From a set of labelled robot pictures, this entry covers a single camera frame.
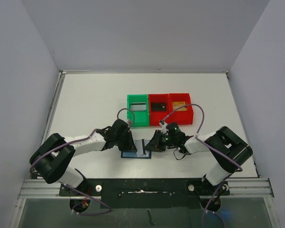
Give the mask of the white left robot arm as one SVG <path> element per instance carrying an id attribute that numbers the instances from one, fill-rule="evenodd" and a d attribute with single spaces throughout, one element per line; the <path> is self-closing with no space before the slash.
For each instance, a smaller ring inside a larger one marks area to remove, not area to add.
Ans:
<path id="1" fill-rule="evenodd" d="M 72 158 L 115 146 L 120 151 L 136 152 L 131 126 L 131 120 L 117 119 L 112 126 L 94 129 L 89 135 L 63 137 L 54 133 L 31 156 L 29 172 L 42 177 L 48 184 L 68 185 L 76 195 L 82 195 L 87 190 L 87 183 L 83 174 L 69 166 Z"/>

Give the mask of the blue leather card holder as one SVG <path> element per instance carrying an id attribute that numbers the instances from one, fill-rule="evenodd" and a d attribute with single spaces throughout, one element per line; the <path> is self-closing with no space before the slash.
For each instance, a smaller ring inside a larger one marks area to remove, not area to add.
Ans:
<path id="1" fill-rule="evenodd" d="M 149 140 L 144 139 L 144 146 L 149 143 Z M 152 152 L 145 149 L 146 155 L 144 157 L 136 157 L 136 152 L 121 152 L 121 158 L 123 159 L 151 159 Z"/>

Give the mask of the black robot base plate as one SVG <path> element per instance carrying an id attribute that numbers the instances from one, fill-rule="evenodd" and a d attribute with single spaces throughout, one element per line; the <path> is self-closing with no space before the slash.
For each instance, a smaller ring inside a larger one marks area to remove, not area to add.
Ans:
<path id="1" fill-rule="evenodd" d="M 92 196 L 102 203 L 101 209 L 169 209 L 185 207 L 219 208 L 220 198 L 230 195 L 227 181 L 213 186 L 205 178 L 87 179 L 76 190 L 61 185 L 61 197 L 70 197 L 70 207 L 83 212 Z"/>

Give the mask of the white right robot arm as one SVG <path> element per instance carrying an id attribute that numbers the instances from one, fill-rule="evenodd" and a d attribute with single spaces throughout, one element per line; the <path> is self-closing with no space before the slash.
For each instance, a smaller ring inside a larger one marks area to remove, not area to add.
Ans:
<path id="1" fill-rule="evenodd" d="M 185 156 L 211 152 L 217 163 L 202 182 L 203 191 L 207 194 L 213 194 L 222 181 L 242 171 L 242 165 L 253 155 L 251 147 L 226 126 L 206 135 L 189 136 L 176 123 L 167 125 L 166 132 L 156 130 L 145 149 L 151 152 L 177 149 Z"/>

